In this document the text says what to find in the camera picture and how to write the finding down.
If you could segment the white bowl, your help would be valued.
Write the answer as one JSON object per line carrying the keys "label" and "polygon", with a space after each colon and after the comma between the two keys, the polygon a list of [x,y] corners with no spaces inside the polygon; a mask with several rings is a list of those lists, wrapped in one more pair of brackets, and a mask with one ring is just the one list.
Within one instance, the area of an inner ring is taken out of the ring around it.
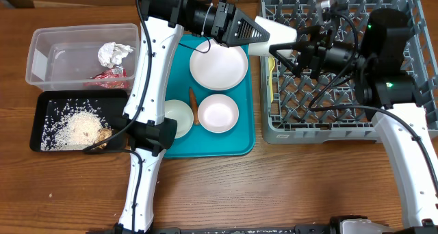
{"label": "white bowl", "polygon": [[180,100],[168,100],[164,103],[165,117],[177,121],[176,139],[185,136],[194,124],[191,107]]}

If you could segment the white paper cup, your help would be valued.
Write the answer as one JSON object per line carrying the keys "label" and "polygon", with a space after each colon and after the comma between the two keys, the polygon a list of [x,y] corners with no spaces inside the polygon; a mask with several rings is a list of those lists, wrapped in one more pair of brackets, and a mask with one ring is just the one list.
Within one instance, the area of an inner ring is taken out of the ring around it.
{"label": "white paper cup", "polygon": [[267,42],[249,44],[249,55],[272,57],[269,53],[270,46],[274,44],[292,43],[297,40],[297,30],[293,27],[289,27],[261,16],[257,16],[255,22],[258,25],[261,25],[270,34],[270,37]]}

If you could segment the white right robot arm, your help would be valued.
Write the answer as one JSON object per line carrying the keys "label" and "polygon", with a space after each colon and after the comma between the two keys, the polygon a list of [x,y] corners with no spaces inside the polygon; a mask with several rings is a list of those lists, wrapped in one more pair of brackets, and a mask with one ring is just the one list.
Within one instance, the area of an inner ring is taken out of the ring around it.
{"label": "white right robot arm", "polygon": [[430,138],[422,93],[402,69],[411,38],[408,16],[379,8],[368,19],[363,36],[352,47],[335,41],[333,29],[322,34],[304,29],[307,41],[270,46],[270,54],[295,75],[309,69],[336,78],[352,75],[356,103],[384,144],[402,203],[404,233],[437,232],[437,153]]}

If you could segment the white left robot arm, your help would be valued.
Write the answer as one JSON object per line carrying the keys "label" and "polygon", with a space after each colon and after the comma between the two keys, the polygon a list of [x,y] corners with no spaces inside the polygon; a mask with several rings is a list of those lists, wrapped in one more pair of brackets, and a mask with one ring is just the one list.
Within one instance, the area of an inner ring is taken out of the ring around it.
{"label": "white left robot arm", "polygon": [[150,233],[159,166],[175,140],[177,123],[164,115],[164,99],[177,46],[185,30],[235,47],[266,42],[270,33],[234,5],[199,0],[136,0],[140,18],[139,60],[123,111],[133,138],[131,172],[117,233]]}

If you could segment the black waste tray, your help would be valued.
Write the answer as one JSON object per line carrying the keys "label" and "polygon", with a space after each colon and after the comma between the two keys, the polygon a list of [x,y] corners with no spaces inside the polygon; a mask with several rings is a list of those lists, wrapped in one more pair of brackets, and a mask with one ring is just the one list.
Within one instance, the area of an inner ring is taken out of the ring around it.
{"label": "black waste tray", "polygon": [[42,151],[40,149],[40,143],[48,102],[53,99],[96,99],[103,110],[103,116],[106,118],[110,128],[114,130],[111,127],[111,122],[122,116],[123,108],[127,103],[127,93],[124,90],[66,90],[43,92],[37,100],[29,142],[29,147],[33,151],[51,152]]}

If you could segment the white napkin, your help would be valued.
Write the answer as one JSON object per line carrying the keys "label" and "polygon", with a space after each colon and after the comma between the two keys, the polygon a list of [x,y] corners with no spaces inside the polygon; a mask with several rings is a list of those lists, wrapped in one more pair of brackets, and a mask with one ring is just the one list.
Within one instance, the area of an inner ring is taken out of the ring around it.
{"label": "white napkin", "polygon": [[121,66],[123,59],[132,53],[134,47],[115,42],[105,43],[98,51],[99,63],[106,68]]}

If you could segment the pile of rice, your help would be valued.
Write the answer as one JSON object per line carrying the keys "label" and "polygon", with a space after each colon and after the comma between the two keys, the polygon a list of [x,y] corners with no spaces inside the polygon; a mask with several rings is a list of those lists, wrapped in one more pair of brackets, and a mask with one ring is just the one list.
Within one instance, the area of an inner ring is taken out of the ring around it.
{"label": "pile of rice", "polygon": [[40,149],[77,151],[91,146],[99,129],[111,129],[96,99],[58,99],[48,102]]}

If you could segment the brown food lump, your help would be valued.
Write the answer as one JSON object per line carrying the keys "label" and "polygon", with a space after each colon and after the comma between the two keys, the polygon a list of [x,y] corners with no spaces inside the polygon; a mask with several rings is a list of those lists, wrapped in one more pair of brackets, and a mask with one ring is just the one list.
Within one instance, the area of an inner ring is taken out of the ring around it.
{"label": "brown food lump", "polygon": [[101,142],[101,141],[103,141],[111,136],[112,136],[111,129],[108,129],[108,128],[99,129],[98,136],[97,136],[96,140],[94,141],[94,143],[97,144],[97,143],[99,143],[99,142]]}

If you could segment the teal plastic tray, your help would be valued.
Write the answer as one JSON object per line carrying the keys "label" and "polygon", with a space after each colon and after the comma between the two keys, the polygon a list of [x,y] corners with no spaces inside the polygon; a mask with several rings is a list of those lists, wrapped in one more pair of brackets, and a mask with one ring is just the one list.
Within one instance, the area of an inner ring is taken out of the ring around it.
{"label": "teal plastic tray", "polygon": [[[204,88],[197,83],[190,72],[190,58],[193,48],[201,47],[201,51],[214,52],[215,42],[206,42],[204,38],[184,35],[177,47],[165,99],[190,103],[189,89],[193,89],[197,103],[215,94],[215,90]],[[246,74],[242,81],[230,90],[221,93],[232,98],[238,106],[239,118],[231,130],[224,133],[212,133],[201,125],[194,125],[189,132],[177,138],[165,154],[166,158],[217,157],[245,155],[255,145],[255,121],[253,108],[252,79],[248,60],[248,47],[238,49],[237,59],[246,65]]]}

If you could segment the clear plastic bin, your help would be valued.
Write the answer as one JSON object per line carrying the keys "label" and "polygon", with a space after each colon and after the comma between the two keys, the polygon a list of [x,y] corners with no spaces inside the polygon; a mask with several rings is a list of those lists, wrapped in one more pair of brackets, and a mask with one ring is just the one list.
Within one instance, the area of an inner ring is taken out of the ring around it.
{"label": "clear plastic bin", "polygon": [[87,90],[90,78],[109,68],[98,60],[99,49],[108,42],[134,47],[122,61],[130,90],[138,62],[138,27],[132,23],[80,25],[37,29],[31,39],[25,80],[43,91]]}

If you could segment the red snack wrapper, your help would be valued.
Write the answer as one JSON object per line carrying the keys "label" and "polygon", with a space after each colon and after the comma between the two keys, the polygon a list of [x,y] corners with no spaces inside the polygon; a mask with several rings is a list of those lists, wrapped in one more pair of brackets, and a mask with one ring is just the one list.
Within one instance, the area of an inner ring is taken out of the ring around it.
{"label": "red snack wrapper", "polygon": [[117,66],[95,75],[90,78],[89,82],[85,82],[83,85],[85,87],[94,86],[109,89],[127,89],[129,82],[123,80],[125,77],[127,77],[126,70],[122,66]]}

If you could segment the yellow plastic spoon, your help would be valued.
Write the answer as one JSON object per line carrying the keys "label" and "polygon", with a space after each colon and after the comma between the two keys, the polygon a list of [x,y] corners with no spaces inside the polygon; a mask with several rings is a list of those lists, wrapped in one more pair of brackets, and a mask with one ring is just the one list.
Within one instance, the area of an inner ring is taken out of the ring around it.
{"label": "yellow plastic spoon", "polygon": [[276,68],[276,61],[273,57],[268,58],[268,68],[269,68],[269,75],[268,75],[268,86],[270,91],[270,102],[272,103],[274,100],[274,91],[273,91],[273,70]]}

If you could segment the large white plate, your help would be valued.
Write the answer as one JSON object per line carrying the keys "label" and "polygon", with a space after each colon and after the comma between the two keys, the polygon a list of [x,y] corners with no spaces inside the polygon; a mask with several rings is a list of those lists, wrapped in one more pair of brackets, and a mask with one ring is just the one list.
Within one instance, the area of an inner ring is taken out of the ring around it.
{"label": "large white plate", "polygon": [[248,56],[242,47],[223,47],[213,40],[200,43],[190,57],[194,80],[209,90],[236,87],[248,72]]}

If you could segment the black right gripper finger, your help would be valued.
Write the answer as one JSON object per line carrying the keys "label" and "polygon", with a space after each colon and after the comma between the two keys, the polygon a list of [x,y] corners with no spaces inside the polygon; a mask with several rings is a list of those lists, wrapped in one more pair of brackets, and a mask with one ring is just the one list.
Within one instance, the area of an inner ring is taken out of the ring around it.
{"label": "black right gripper finger", "polygon": [[298,56],[294,60],[290,59],[293,51],[301,52],[305,47],[304,42],[288,42],[282,44],[272,44],[269,47],[269,53],[276,58],[282,65],[290,70],[295,77],[301,77],[302,65],[299,62]]}
{"label": "black right gripper finger", "polygon": [[301,38],[303,35],[310,35],[312,37],[316,37],[320,33],[320,30],[321,30],[321,26],[319,25],[314,25],[303,29],[299,29],[297,31],[297,37]]}

